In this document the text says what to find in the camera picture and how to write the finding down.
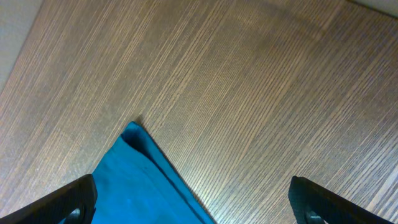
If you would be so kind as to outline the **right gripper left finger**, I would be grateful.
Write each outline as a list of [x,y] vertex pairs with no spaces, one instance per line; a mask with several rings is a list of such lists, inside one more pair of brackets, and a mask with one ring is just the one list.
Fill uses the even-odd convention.
[[1,218],[1,224],[90,224],[98,193],[94,178],[86,174],[56,191]]

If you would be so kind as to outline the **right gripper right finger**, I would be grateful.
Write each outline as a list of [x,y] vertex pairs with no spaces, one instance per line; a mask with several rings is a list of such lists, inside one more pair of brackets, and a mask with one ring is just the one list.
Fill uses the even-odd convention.
[[392,224],[304,177],[292,177],[289,202],[298,224]]

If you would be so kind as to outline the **blue polo shirt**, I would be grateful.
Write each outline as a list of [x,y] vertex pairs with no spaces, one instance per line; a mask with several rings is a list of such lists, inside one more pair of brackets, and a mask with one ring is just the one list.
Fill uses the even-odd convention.
[[213,223],[149,133],[129,123],[93,171],[93,223]]

